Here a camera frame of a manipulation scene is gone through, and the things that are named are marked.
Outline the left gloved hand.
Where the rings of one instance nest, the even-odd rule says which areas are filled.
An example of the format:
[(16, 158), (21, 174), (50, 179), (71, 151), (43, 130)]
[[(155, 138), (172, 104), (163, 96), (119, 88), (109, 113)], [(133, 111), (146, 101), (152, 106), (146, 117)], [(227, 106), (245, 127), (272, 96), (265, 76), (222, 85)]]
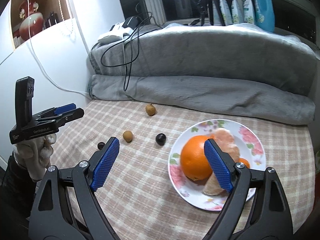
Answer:
[(42, 180), (50, 158), (54, 153), (52, 147), (56, 143), (56, 134), (45, 135), (31, 140), (24, 140), (14, 145), (14, 158), (16, 163), (29, 173), (33, 181)]

